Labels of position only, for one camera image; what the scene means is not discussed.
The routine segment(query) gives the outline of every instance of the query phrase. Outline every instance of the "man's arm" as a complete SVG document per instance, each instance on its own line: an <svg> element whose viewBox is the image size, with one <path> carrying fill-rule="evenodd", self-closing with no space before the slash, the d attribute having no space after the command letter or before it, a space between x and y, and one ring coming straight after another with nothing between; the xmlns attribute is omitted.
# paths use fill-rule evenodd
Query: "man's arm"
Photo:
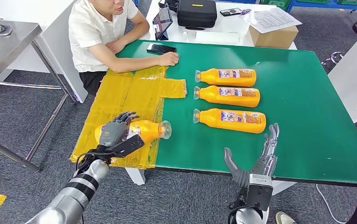
<svg viewBox="0 0 357 224"><path fill-rule="evenodd" d="M145 69L154 65L174 66L179 62L179 55L173 52L146 58L117 58L107 46L101 43L89 47L89 51L109 69L118 73Z"/></svg>
<svg viewBox="0 0 357 224"><path fill-rule="evenodd" d="M139 39L144 34L148 33L150 29L150 25L140 11L138 11L130 21L135 24L135 28L121 38L127 43L132 43Z"/></svg>
<svg viewBox="0 0 357 224"><path fill-rule="evenodd" d="M130 21L135 24L135 28L118 40L107 44L107 47L114 53L120 52L127 44L139 39L150 29L150 25L140 11Z"/></svg>

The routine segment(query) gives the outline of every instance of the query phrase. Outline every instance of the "blue shelf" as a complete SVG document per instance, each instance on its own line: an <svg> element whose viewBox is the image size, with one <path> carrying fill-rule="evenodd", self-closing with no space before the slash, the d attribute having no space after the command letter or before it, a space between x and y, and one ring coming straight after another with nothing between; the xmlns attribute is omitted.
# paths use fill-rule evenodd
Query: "blue shelf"
<svg viewBox="0 0 357 224"><path fill-rule="evenodd" d="M328 2L326 4L299 2L297 0L291 0L286 11L290 12L290 10L293 7L342 8L342 9L351 9L351 10L356 9L357 10L357 5L341 5L341 4L338 4L338 2L336 0L328 0Z"/></svg>

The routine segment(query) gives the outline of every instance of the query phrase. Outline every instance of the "human hand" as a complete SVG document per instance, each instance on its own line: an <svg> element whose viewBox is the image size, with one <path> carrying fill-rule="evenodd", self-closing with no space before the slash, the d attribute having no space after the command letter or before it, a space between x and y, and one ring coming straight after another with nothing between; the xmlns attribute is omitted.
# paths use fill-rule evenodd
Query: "human hand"
<svg viewBox="0 0 357 224"><path fill-rule="evenodd" d="M118 54L126 46L126 42L122 39L107 43L106 46L114 53Z"/></svg>
<svg viewBox="0 0 357 224"><path fill-rule="evenodd" d="M179 62L179 54L175 52L167 52L157 57L158 65L160 66L174 66Z"/></svg>

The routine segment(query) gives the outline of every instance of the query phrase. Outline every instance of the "orange plastic bottle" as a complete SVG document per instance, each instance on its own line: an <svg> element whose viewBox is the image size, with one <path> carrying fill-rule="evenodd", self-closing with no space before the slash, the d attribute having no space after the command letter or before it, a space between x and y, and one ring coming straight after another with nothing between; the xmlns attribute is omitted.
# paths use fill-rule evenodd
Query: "orange plastic bottle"
<svg viewBox="0 0 357 224"><path fill-rule="evenodd" d="M260 91L254 88L232 88L211 85L207 88L195 86L194 99L204 99L210 103L256 107L260 102Z"/></svg>
<svg viewBox="0 0 357 224"><path fill-rule="evenodd" d="M195 82L210 85L231 85L252 87L256 83L256 71L253 69L209 69L195 71Z"/></svg>
<svg viewBox="0 0 357 224"><path fill-rule="evenodd" d="M101 129L99 126L95 131L96 140L99 141ZM139 134L145 143L150 143L157 138L169 139L171 136L171 125L167 120L161 123L154 123L150 120L132 121L129 125L128 138Z"/></svg>
<svg viewBox="0 0 357 224"><path fill-rule="evenodd" d="M193 111L193 122L201 122L210 127L256 134L262 133L266 126L266 118L263 113L216 108L207 111L195 109Z"/></svg>

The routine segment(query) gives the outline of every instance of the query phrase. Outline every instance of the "tablet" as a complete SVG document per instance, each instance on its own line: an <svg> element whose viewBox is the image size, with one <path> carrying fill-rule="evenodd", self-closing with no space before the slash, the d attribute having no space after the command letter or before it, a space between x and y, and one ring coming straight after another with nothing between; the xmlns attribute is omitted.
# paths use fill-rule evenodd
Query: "tablet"
<svg viewBox="0 0 357 224"><path fill-rule="evenodd" d="M169 7L165 4L165 7L161 8L159 13L152 20L155 31L155 40L160 40L172 23L173 19L171 18Z"/></svg>

